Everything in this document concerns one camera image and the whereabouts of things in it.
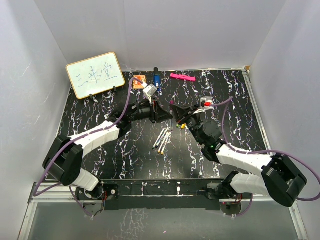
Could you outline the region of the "purple white pen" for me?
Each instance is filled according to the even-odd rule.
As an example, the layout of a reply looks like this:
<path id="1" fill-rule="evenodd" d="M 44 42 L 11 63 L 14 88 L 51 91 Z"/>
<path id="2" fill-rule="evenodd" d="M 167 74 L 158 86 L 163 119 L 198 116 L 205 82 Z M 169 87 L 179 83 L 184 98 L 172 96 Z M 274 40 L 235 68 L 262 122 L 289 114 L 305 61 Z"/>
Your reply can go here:
<path id="1" fill-rule="evenodd" d="M 174 130 L 174 125 L 173 125 L 173 119 L 171 119 L 171 124 L 170 124 L 170 130 L 171 130 L 171 132 L 173 132 L 173 130 Z"/>

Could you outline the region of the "green white pen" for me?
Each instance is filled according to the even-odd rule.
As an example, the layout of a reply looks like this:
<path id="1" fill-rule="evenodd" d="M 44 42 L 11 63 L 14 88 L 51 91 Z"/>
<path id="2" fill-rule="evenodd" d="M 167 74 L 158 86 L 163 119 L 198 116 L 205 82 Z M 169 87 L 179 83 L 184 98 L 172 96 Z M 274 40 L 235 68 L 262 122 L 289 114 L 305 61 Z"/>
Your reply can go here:
<path id="1" fill-rule="evenodd" d="M 159 136 L 157 137 L 154 145 L 152 146 L 152 149 L 154 150 L 158 144 L 158 142 L 160 141 L 160 139 L 162 138 L 163 134 L 165 133 L 165 131 L 167 130 L 167 128 L 162 129 L 162 131 L 160 132 Z"/>

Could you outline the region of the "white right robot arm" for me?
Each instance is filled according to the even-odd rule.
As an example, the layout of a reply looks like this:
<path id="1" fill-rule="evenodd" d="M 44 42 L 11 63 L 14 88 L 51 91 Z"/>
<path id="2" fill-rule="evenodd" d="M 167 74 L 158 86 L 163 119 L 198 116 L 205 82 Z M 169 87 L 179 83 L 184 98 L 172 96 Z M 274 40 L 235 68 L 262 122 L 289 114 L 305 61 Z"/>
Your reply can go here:
<path id="1" fill-rule="evenodd" d="M 170 109 L 178 124 L 186 124 L 208 161 L 246 171 L 232 171 L 218 186 L 207 186 L 208 196 L 233 199 L 251 193 L 269 196 L 278 204 L 291 207 L 307 185 L 307 178 L 287 155 L 253 154 L 228 144 L 215 121 L 202 121 L 198 104 L 186 107 L 172 103 Z"/>

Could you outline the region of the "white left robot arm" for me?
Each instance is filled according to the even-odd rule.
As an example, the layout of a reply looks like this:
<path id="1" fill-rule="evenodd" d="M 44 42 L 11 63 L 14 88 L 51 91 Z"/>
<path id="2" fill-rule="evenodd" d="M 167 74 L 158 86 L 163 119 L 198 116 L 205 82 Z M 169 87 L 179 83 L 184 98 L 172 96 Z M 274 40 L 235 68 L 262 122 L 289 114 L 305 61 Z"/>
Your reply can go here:
<path id="1" fill-rule="evenodd" d="M 63 186 L 82 188 L 91 199 L 97 200 L 103 195 L 102 181 L 82 168 L 83 158 L 106 143 L 126 135 L 134 121 L 149 119 L 157 124 L 172 118 L 172 114 L 155 99 L 127 104 L 123 111 L 114 110 L 107 120 L 90 130 L 74 136 L 58 135 L 42 166 L 46 174 L 53 176 Z"/>

